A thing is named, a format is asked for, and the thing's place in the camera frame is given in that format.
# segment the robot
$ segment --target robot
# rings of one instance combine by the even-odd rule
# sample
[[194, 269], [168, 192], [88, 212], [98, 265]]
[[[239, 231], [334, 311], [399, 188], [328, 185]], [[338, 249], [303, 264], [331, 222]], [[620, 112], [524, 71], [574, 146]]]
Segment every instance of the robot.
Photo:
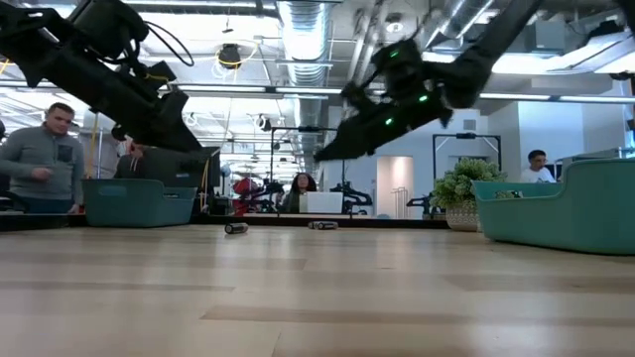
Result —
[[[54, 9], [0, 2], [0, 55], [20, 68], [30, 87], [49, 80], [115, 121], [114, 137], [199, 150], [182, 117], [189, 98], [172, 85], [174, 73], [164, 61], [146, 66], [138, 60], [151, 31], [156, 34], [119, 0], [82, 0], [67, 19]], [[159, 96], [164, 86], [169, 92]]]
[[[414, 41], [417, 33], [379, 50], [372, 58], [375, 73], [341, 92], [357, 114], [341, 122], [335, 139], [316, 153], [316, 161], [373, 155], [433, 120], [447, 124], [453, 109], [473, 106], [494, 64], [543, 1], [512, 0], [452, 63], [423, 61]], [[635, 29], [635, 1], [615, 2]], [[140, 44], [151, 31], [157, 34], [154, 28], [158, 26], [144, 22], [119, 0], [81, 0], [67, 19], [53, 9], [0, 2], [0, 55], [22, 70], [30, 87], [47, 79], [111, 118], [118, 124], [113, 133], [117, 137], [126, 134], [140, 144], [183, 152], [199, 150], [200, 143], [182, 119], [189, 98], [173, 84], [174, 73], [165, 62], [146, 66], [138, 60]], [[386, 84], [385, 102], [373, 102], [366, 92], [377, 76]], [[159, 96], [164, 86], [169, 92]]]

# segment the white plant pot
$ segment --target white plant pot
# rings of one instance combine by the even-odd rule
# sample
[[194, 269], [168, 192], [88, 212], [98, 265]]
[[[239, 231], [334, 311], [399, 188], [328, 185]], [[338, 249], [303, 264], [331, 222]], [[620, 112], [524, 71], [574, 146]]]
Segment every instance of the white plant pot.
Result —
[[451, 230], [460, 232], [478, 231], [478, 211], [474, 208], [455, 207], [445, 211], [445, 220]]

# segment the teal storage tote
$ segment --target teal storage tote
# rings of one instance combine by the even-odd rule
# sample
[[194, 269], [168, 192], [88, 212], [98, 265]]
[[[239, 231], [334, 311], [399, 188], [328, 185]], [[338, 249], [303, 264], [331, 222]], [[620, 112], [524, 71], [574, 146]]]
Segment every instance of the teal storage tote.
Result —
[[196, 188], [153, 179], [85, 179], [86, 220], [94, 227], [151, 228], [188, 224]]
[[[571, 164], [565, 181], [501, 183], [474, 181], [483, 234], [494, 241], [592, 254], [635, 255], [633, 160]], [[522, 198], [496, 199], [516, 190]]]

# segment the wooden table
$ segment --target wooden table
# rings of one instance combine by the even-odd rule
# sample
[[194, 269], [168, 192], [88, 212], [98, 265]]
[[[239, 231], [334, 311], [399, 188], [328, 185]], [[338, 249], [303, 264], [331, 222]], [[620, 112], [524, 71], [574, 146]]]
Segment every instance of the wooden table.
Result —
[[626, 357], [635, 260], [444, 230], [0, 236], [7, 357]]

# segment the small object on table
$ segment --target small object on table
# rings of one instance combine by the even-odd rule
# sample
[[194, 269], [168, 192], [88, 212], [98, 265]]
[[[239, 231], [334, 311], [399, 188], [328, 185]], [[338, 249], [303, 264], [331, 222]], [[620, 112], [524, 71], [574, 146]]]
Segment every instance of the small object on table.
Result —
[[246, 233], [247, 230], [249, 230], [247, 223], [229, 223], [225, 225], [225, 233], [227, 234]]
[[312, 224], [314, 225], [314, 228], [317, 230], [326, 230], [326, 229], [337, 229], [337, 222], [327, 222], [327, 221], [321, 221], [321, 222], [312, 222]]

